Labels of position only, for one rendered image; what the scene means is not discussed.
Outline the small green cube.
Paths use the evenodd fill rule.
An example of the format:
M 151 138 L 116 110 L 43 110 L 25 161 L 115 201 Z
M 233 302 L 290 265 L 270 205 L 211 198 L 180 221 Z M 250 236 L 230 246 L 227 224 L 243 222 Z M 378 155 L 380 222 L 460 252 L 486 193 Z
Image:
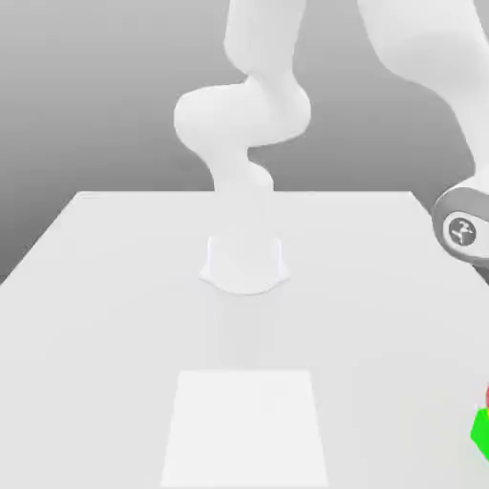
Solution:
M 489 461 L 489 410 L 481 408 L 477 411 L 470 438 L 484 458 Z

